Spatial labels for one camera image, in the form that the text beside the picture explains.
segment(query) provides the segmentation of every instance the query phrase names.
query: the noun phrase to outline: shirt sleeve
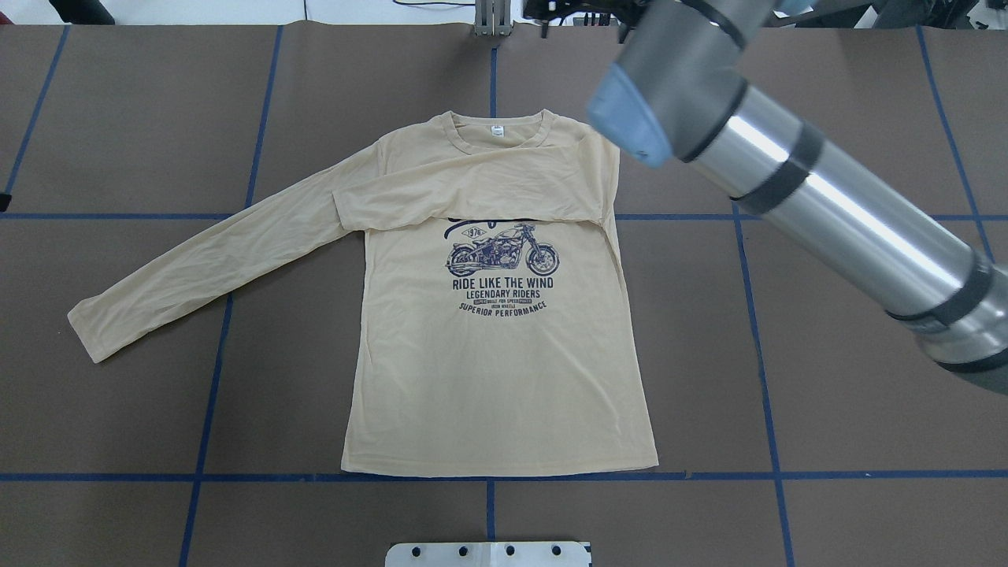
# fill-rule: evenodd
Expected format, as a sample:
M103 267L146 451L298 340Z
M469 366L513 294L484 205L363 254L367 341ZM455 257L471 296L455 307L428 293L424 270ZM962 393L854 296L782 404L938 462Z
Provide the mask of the shirt sleeve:
M256 277L347 235L333 190L381 173L380 143L208 228L79 303L68 319L96 363Z

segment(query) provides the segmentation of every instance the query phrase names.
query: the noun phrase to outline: motorcycle graphic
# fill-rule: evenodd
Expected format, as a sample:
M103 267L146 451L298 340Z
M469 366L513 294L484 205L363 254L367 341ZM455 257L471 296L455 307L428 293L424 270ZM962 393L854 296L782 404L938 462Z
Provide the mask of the motorcycle graphic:
M525 255L528 269L536 275L549 275L556 271L560 258L552 246L535 240L533 230L535 226L519 223L494 236L473 240L472 244L453 244L445 265L457 277L472 275L479 269L514 269L528 242L530 248Z

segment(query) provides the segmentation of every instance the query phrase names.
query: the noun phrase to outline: beige shirt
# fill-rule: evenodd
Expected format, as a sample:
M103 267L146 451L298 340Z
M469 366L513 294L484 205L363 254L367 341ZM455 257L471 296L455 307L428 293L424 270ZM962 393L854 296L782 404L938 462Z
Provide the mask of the beige shirt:
M613 213L618 168L614 145L549 111L448 112L210 227L68 317L99 362L363 230L345 470L653 466Z

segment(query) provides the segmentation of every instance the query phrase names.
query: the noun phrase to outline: blue tape line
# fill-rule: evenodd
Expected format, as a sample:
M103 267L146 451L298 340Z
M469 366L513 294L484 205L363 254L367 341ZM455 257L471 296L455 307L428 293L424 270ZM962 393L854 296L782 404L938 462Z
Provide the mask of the blue tape line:
M193 492L190 495L190 509L185 516L185 533L182 536L182 549L178 553L178 567L185 567L188 564L188 550L193 543L193 529L196 527L196 509L200 504L200 480L193 483Z
M568 476L402 477L361 473L175 474L95 472L6 472L0 482L194 482L367 483L367 482L717 482L781 480L876 480L914 478L1008 478L1008 469L813 470L773 472L599 472Z
M745 215L749 217L744 220L759 220L759 217ZM618 214L618 221L734 221L735 215L708 214L708 213L669 213L669 214Z
M7 220L219 220L235 213L4 213L0 221ZM936 221L1008 221L1008 215L931 215ZM618 221L734 221L735 215L718 213L624 213L616 215ZM753 215L740 214L741 221L761 221Z
M224 367L224 345L228 340L231 328L231 312L235 305L234 295L228 294L228 302L224 307L224 321L221 323L221 337L217 343L217 359L214 362L214 378L210 382L210 396L207 401L207 415L203 420L203 436L200 439L200 454L197 457L196 475L193 480L193 493L190 496L190 509L185 518L185 533L182 535L182 549L178 556L178 566L184 567L188 562L190 544L193 541L193 529L196 526L196 513L200 504L200 487L203 483L203 471L207 464L207 448L210 446L210 431L214 424L214 410L217 407L217 391L221 384L221 370Z
M6 472L0 482L193 482L194 474L106 472Z
M784 480L912 479L912 478L1008 478L1006 469L975 470L834 470L782 472Z
M24 152L28 150L28 141L31 139L31 133L35 130L35 122L38 121L38 114L42 111L42 102L45 101L45 95L49 92L49 85L52 83L52 76L56 73L56 65L59 63L59 55L62 54L64 45L67 44L67 36L70 35L69 25L64 26L62 34L59 36L59 43L56 44L56 52L52 54L52 63L49 64L49 72L45 75L45 81L42 83L42 90L38 93L38 100L35 101L35 109L31 111L31 119L28 120L28 128L24 131L24 137L21 138L21 147L17 150L17 156L14 157L14 166L10 169L10 177L7 178L7 186L4 188L4 193L10 195L14 191L14 181L17 179L17 172L21 168L21 159L24 158Z
M497 118L497 47L490 49L490 117Z
M497 484L487 480L487 541L497 541Z
M931 59L927 54L927 42L924 40L924 31L920 25L916 26L917 43L920 44L920 55L924 60L924 71L927 73L927 83L931 87L931 97L934 99L934 106L938 110L938 118L941 120L941 128L944 129L946 138L949 140L949 147L952 149L953 159L956 161L956 168L959 171L959 179L963 182L963 189L966 191L966 200L970 203L970 210L973 212L973 220L977 223L977 231L980 232L980 240L984 243L984 251L987 257L994 259L994 252L991 250L991 243L987 240L987 231L984 230L984 223L980 220L980 209L977 208L977 200L973 196L973 188L970 187L970 180L966 176L966 167L963 166L963 158L959 153L959 146L956 138L952 134L952 126L949 125L949 117L944 112L944 105L941 104L941 95L938 94L938 86L934 81L934 72L931 70Z
M4 213L0 220L224 220L233 213Z
M773 428L773 409L770 405L770 388L766 381L766 366L763 360L763 344L759 336L759 323L756 320L756 302L753 299L752 278L749 274L749 258L746 256L745 236L742 234L742 219L738 205L732 204L735 214L735 237L739 247L739 261L742 263L742 282L746 292L746 304L749 311L749 327L756 346L756 362L759 370L760 387L763 393L763 421L766 425L766 438L770 448L770 465L775 475L773 484L777 493L777 515L780 517L780 533L784 544L784 558L787 567L794 567L794 550L791 546L791 527L787 519L787 503L784 498L784 483L780 479L780 459L777 453L777 435Z
M252 206L255 198L255 182L259 176L259 157L262 155L262 140L266 137L266 121L269 119L269 103L273 98L273 80L276 79L276 61L280 55L280 39L283 37L283 26L276 26L276 39L273 40L273 61L269 64L269 79L266 81L266 96L262 101L262 116L259 118L259 134L255 140L255 154L252 156L252 172L249 174L249 189L245 194L245 208Z

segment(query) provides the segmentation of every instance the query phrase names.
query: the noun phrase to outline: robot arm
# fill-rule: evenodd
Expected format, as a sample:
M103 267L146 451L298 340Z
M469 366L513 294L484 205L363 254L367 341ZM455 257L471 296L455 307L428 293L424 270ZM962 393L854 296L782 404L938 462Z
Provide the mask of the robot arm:
M942 368L1008 394L1008 273L735 71L771 10L807 0L654 0L589 105L644 163L692 163L912 331Z

